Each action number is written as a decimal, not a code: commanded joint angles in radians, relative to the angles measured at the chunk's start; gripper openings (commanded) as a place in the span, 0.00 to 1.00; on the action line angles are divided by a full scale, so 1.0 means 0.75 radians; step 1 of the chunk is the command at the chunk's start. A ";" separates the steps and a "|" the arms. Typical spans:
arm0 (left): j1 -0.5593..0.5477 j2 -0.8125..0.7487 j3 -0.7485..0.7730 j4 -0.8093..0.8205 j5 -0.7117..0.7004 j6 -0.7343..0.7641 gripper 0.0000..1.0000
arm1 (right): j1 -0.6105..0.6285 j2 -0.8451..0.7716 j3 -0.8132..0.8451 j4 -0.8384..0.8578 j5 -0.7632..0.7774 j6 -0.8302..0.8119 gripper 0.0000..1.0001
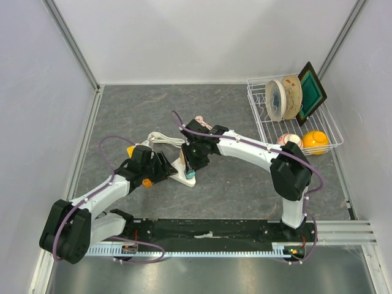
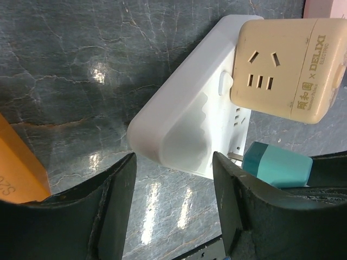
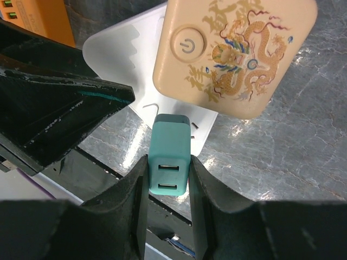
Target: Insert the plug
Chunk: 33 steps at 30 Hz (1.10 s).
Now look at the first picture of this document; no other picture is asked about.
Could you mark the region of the white triangular power strip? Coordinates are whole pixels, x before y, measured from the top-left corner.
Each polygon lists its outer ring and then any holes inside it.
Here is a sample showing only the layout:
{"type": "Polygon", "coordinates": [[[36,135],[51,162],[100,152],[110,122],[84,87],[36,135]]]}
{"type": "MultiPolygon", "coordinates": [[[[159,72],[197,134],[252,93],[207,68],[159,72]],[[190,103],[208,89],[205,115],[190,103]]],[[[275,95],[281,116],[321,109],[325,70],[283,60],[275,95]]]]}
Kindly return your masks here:
{"type": "Polygon", "coordinates": [[[177,173],[171,175],[170,178],[175,181],[186,185],[187,187],[194,187],[196,185],[196,179],[193,176],[191,179],[186,178],[185,165],[181,163],[181,159],[177,158],[171,165],[177,170],[177,173]]]}

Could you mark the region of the teal charger adapter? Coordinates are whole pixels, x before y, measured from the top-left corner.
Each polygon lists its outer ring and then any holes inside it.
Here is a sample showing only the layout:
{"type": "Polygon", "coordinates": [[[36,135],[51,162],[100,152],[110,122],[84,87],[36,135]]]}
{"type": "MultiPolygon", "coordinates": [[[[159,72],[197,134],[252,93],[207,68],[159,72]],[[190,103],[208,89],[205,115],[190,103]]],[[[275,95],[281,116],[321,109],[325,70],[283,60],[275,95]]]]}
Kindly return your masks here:
{"type": "Polygon", "coordinates": [[[185,174],[186,179],[193,179],[195,177],[194,171],[189,171],[185,174]]]}

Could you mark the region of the orange power strip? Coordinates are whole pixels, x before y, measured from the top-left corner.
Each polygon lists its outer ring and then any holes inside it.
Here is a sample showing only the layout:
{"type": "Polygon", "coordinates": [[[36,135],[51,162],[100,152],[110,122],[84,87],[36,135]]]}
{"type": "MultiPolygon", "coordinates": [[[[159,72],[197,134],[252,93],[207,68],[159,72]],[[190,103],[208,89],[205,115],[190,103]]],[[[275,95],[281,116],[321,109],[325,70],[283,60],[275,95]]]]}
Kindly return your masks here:
{"type": "Polygon", "coordinates": [[[153,185],[153,183],[151,182],[150,179],[146,178],[146,179],[144,179],[144,180],[142,181],[142,185],[143,185],[144,187],[151,187],[151,186],[153,185]]]}

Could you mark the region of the yellow cube socket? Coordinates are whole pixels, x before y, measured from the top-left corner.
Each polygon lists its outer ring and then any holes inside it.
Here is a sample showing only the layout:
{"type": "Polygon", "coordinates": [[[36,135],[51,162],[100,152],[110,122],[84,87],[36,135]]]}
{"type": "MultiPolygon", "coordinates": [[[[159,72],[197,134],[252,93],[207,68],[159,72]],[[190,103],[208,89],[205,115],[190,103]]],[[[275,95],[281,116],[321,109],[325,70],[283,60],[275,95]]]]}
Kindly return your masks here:
{"type": "Polygon", "coordinates": [[[130,147],[128,147],[128,148],[126,149],[126,151],[127,151],[127,154],[128,154],[128,156],[129,156],[129,158],[131,158],[131,157],[132,157],[132,154],[133,154],[134,148],[135,148],[135,146],[130,146],[130,147]]]}

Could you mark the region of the beige cube socket adapter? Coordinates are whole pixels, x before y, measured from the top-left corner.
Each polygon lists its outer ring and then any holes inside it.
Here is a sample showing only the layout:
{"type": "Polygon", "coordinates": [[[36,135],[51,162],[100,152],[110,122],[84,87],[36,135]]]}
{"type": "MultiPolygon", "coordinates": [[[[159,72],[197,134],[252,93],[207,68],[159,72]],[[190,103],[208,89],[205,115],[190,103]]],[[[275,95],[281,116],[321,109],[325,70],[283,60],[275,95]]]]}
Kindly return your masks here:
{"type": "Polygon", "coordinates": [[[180,152],[179,152],[179,162],[181,165],[186,166],[186,158],[185,158],[184,151],[182,148],[180,149],[180,152]]]}

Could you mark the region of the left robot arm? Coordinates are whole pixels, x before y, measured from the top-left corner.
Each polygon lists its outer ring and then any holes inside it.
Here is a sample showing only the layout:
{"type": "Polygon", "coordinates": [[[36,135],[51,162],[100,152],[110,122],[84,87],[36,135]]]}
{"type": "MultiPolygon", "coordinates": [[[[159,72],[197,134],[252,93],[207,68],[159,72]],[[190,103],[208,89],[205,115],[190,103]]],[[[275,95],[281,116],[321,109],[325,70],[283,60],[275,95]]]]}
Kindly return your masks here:
{"type": "Polygon", "coordinates": [[[75,200],[53,204],[39,246],[54,260],[76,264],[95,243],[114,236],[130,240],[135,227],[126,216],[114,211],[100,217],[100,213],[138,187],[152,186],[178,172],[162,152],[149,146],[131,146],[127,153],[128,159],[102,184],[75,200]]]}

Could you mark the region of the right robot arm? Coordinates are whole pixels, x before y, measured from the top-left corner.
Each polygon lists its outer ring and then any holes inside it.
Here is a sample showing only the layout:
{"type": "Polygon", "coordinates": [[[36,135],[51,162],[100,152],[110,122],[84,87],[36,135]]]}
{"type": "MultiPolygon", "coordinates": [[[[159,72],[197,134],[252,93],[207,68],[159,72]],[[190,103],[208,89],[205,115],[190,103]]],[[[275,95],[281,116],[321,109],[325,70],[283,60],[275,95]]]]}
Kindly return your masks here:
{"type": "Polygon", "coordinates": [[[312,171],[295,143],[271,145],[239,135],[224,126],[215,125],[209,129],[195,119],[180,129],[187,138],[182,149],[187,167],[192,171],[207,166],[210,154],[241,159],[268,171],[274,190],[282,197],[282,237],[294,241],[302,235],[302,224],[306,219],[304,195],[312,171]]]}

